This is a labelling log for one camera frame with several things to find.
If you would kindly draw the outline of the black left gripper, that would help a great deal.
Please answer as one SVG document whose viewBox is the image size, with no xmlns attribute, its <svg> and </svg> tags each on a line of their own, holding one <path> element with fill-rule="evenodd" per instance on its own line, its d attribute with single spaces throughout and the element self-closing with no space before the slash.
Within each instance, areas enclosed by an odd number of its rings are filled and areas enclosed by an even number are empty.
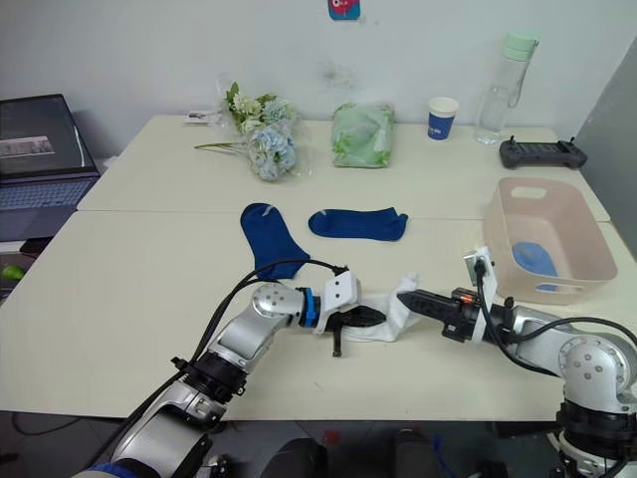
<svg viewBox="0 0 637 478">
<path fill-rule="evenodd" d="M 334 312 L 326 322 L 326 330 L 332 333 L 332 356 L 340 358 L 342 356 L 342 330 L 349 326 L 352 316 L 352 325 L 356 328 L 372 328 L 386 322 L 385 314 L 379 310 L 358 306 L 347 312 Z"/>
</svg>

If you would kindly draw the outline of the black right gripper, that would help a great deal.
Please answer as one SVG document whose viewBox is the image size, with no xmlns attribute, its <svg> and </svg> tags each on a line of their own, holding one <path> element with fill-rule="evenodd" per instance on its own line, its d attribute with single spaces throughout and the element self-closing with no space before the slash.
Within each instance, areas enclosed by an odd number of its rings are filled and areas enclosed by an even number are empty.
<svg viewBox="0 0 637 478">
<path fill-rule="evenodd" d="M 417 289 L 397 295 L 399 301 L 411 312 L 444 324 L 442 336 L 463 343 L 474 332 L 480 299 L 474 291 L 456 288 L 451 298 Z"/>
</svg>

